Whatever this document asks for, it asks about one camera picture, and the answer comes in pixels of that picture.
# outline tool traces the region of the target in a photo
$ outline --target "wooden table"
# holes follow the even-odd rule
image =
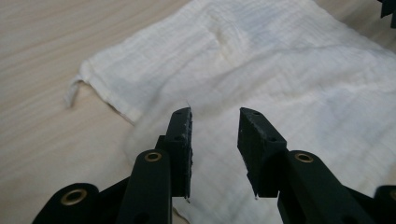
[[[374,0],[317,0],[340,21],[396,51]],[[133,126],[80,88],[63,100],[81,62],[172,14],[187,0],[2,0],[0,3],[0,223],[30,223],[69,184],[100,190],[131,173]],[[184,223],[174,217],[175,223]]]

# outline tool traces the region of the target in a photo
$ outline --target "wood grain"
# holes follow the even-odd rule
[[[69,184],[92,183],[102,190],[130,174],[123,151],[133,126],[87,86],[66,109],[67,84],[83,60],[187,2],[0,2],[0,223],[31,223],[49,197]],[[396,51],[395,30],[389,18],[378,19],[376,1],[317,3]]]

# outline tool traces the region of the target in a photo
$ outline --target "white cloth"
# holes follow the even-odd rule
[[[340,181],[372,195],[396,181],[396,56],[311,0],[196,0],[85,61],[73,80],[135,124],[129,159],[192,108],[191,223],[281,223],[255,200],[236,147],[239,108],[261,111]]]

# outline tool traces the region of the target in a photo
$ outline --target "cloth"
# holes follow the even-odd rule
[[[177,211],[191,223],[281,223],[276,199],[255,200],[248,182],[239,108],[373,195],[396,181],[395,71],[392,52],[311,0],[196,0],[86,60],[66,101],[82,80],[130,120],[131,161],[190,105],[191,203],[175,198]]]

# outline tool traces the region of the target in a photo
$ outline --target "fabric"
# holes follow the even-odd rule
[[[82,80],[130,120],[131,161],[190,105],[191,203],[174,199],[177,211],[191,223],[281,223],[276,199],[255,200],[248,182],[239,108],[373,195],[396,181],[395,71],[393,53],[311,0],[196,0],[86,60],[66,100]]]

